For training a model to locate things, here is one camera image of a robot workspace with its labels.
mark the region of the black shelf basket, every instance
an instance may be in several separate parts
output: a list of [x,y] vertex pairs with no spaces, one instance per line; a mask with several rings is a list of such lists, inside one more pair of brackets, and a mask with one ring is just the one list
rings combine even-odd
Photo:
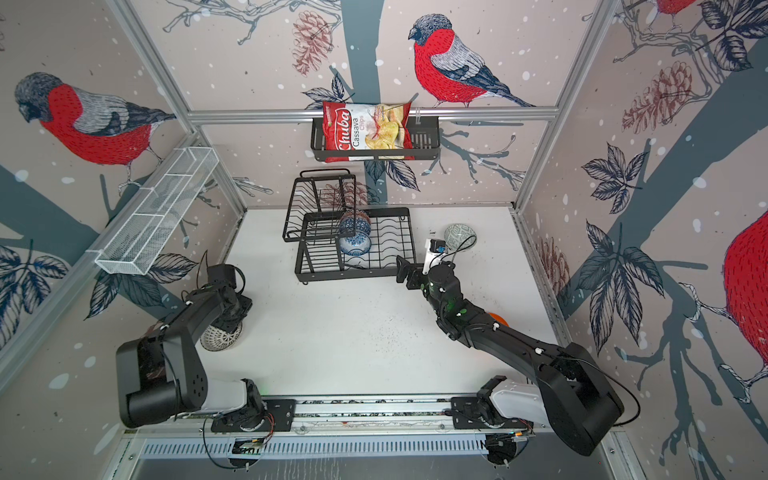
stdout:
[[302,240],[296,255],[296,277],[305,285],[319,280],[341,280],[373,276],[397,275],[397,256],[415,263],[411,214],[407,208],[359,210],[371,219],[371,248],[359,257],[345,254],[339,238],[318,239],[318,233],[338,228],[341,211],[315,212],[304,215]]
[[312,138],[310,147],[315,152],[315,160],[324,162],[331,157],[364,157],[365,160],[435,160],[440,155],[440,130],[437,117],[410,117],[406,124],[411,134],[413,148],[394,150],[326,150],[326,136],[323,133],[323,119],[312,119]]
[[[329,174],[334,171],[346,173]],[[321,175],[317,177],[305,175],[318,172]],[[283,240],[298,242],[354,236],[356,234],[354,225],[341,229],[339,225],[343,214],[356,215],[356,188],[355,176],[346,168],[303,170],[299,178],[293,181],[286,223],[283,227]],[[316,223],[315,220],[310,221],[310,217],[307,216],[314,214],[333,215],[326,221]]]

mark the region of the bag of chips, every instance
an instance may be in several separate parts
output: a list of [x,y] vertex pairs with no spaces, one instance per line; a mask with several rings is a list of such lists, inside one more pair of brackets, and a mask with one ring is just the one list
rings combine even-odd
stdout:
[[[326,150],[395,150],[413,148],[405,127],[411,104],[369,105],[323,103],[323,133]],[[384,160],[413,160],[413,157],[387,156]],[[331,157],[326,162],[372,160],[373,157]]]

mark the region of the white table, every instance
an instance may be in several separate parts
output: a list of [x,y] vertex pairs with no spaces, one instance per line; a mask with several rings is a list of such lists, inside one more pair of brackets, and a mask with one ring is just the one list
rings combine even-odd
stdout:
[[[524,381],[495,357],[449,340],[421,292],[394,277],[300,283],[298,244],[281,236],[285,215],[250,210],[243,220],[227,262],[245,273],[253,308],[229,349],[198,345],[209,377],[252,379],[267,396],[458,394],[495,375]],[[465,298],[555,343],[507,208],[412,208],[411,222],[418,261],[425,239],[442,238],[449,224],[475,229],[477,244],[455,259]]]

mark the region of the white mesh shelf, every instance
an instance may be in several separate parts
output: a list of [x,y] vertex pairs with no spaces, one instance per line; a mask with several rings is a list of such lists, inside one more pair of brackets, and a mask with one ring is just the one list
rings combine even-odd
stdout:
[[112,237],[96,264],[107,273],[145,275],[219,164],[213,148],[187,147]]

